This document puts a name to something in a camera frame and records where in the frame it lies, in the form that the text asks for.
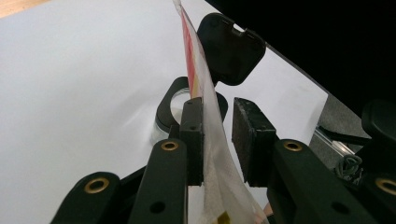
wooden surface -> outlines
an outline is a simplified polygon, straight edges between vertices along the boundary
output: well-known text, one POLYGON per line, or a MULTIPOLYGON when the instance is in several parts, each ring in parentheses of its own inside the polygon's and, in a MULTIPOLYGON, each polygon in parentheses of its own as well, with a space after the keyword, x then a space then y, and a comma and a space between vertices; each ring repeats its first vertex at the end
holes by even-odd
POLYGON ((0 0, 0 18, 21 12, 49 0, 0 0))

brass insert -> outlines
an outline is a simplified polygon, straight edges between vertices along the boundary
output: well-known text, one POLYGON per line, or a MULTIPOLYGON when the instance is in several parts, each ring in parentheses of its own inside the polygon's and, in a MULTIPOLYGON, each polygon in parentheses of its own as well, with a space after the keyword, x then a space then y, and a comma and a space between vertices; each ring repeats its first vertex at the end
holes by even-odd
POLYGON ((110 182, 104 177, 98 177, 85 185, 85 192, 89 194, 99 193, 107 188, 110 182))
POLYGON ((178 148, 178 143, 176 143, 176 142, 171 142, 171 141, 164 142, 164 143, 161 145, 161 148, 162 148, 163 150, 166 150, 166 151, 172 151, 172 150, 175 150, 175 149, 178 148))
POLYGON ((283 147, 285 147, 286 149, 290 150, 290 151, 301 151, 303 150, 303 147, 296 143, 296 142, 292 142, 292 141, 287 141, 283 144, 283 147))
POLYGON ((377 187, 384 190, 386 193, 396 196, 396 181, 386 178, 377 178, 375 183, 377 187))

white surface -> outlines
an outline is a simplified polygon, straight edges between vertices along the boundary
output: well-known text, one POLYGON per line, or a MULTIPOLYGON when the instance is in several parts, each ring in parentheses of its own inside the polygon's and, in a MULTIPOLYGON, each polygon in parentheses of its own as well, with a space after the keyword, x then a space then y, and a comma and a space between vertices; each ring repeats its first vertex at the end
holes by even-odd
MULTIPOLYGON (((197 28, 216 11, 182 1, 197 28)), ((186 76, 172 0, 51 0, 0 20, 0 222, 49 223, 83 176, 146 165, 158 103, 186 76)), ((280 138, 309 143, 327 94, 271 50, 228 101, 255 102, 280 138)), ((250 189, 261 206, 265 189, 250 189)), ((190 208, 193 208, 193 194, 190 208)))

plastic bag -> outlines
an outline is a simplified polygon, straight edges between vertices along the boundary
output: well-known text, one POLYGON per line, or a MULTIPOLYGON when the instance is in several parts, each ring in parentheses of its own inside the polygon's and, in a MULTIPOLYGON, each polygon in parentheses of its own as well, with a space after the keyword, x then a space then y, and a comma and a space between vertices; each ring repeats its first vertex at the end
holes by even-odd
POLYGON ((198 35, 179 0, 191 98, 203 97, 205 199, 199 223, 266 223, 267 219, 238 174, 227 145, 215 88, 198 35))

dark background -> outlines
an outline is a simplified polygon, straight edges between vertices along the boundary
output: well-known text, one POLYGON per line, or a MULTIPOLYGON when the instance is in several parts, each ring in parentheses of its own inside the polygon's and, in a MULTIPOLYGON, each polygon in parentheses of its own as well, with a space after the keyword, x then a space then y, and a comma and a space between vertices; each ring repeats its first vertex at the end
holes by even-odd
POLYGON ((259 34, 357 116, 373 99, 396 104, 393 1, 206 2, 259 34))

